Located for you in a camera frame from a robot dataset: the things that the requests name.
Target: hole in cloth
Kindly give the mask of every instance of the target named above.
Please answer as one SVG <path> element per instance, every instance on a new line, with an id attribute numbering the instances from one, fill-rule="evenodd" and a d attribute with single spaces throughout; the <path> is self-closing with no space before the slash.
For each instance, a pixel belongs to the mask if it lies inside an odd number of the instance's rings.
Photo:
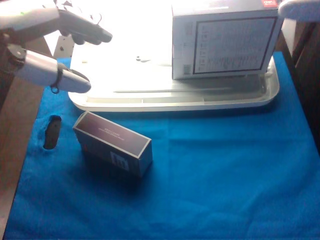
<path id="1" fill-rule="evenodd" d="M 43 148 L 47 150 L 54 149 L 57 146 L 61 128 L 61 117 L 53 115 L 50 118 L 48 127 L 45 130 L 45 139 Z"/>

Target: blue cloth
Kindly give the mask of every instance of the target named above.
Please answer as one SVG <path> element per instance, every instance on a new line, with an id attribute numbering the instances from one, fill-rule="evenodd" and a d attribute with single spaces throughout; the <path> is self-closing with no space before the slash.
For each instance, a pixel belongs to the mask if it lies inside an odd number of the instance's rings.
<path id="1" fill-rule="evenodd" d="M 319 238 L 320 159 L 284 58 L 274 58 L 280 93 L 266 107 L 101 113 L 152 139 L 141 180 L 95 174 L 72 130 L 81 111 L 46 88 L 5 238 Z M 45 150 L 52 115 L 60 137 Z"/>

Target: box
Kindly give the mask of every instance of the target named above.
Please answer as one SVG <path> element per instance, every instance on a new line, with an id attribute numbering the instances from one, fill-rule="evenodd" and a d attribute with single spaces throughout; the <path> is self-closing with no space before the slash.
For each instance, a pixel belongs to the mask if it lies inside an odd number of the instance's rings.
<path id="1" fill-rule="evenodd" d="M 264 74 L 283 18 L 276 0 L 172 4 L 172 78 Z"/>
<path id="2" fill-rule="evenodd" d="M 78 118 L 73 130 L 83 151 L 138 177 L 152 163 L 150 138 L 89 111 Z"/>

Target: black rectangular border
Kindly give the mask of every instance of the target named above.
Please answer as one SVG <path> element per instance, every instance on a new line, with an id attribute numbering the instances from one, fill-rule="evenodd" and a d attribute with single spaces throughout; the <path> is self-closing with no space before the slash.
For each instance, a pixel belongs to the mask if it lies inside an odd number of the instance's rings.
<path id="1" fill-rule="evenodd" d="M 264 55 L 263 55 L 263 58 L 262 58 L 262 61 L 261 61 L 260 68 L 257 68 L 257 69 L 230 70 L 230 71 L 206 71 L 206 72 L 197 72 L 197 73 L 195 72 L 196 71 L 196 54 L 197 54 L 198 27 L 199 27 L 199 24 L 202 24 L 202 23 L 214 23 L 214 22 L 230 22 L 230 21 L 237 21 L 237 20 L 254 20 L 254 19 L 274 19 L 273 26 L 272 26 L 272 29 L 271 29 L 271 33 L 270 33 L 268 42 L 266 44 Z M 258 70 L 261 70 L 262 66 L 264 64 L 265 58 L 266 58 L 267 51 L 269 49 L 271 37 L 272 37 L 273 32 L 275 30 L 277 19 L 278 19 L 278 17 L 276 17 L 276 16 L 266 16 L 266 17 L 248 17 L 248 18 L 197 21 L 196 22 L 196 27 L 195 27 L 195 43 L 194 43 L 193 73 L 192 74 L 194 74 L 194 75 L 196 75 L 196 74 L 215 74 L 215 73 L 232 73 L 232 72 L 244 72 L 244 71 L 258 71 Z"/>

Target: large box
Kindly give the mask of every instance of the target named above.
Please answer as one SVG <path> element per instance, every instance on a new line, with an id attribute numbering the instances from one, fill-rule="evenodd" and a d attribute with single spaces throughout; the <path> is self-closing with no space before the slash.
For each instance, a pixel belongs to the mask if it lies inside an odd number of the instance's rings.
<path id="1" fill-rule="evenodd" d="M 142 177 L 152 163 L 151 139 L 89 111 L 73 130 L 85 152 Z"/>
<path id="2" fill-rule="evenodd" d="M 283 23 L 276 0 L 178 1 L 172 14 L 174 80 L 264 74 Z"/>

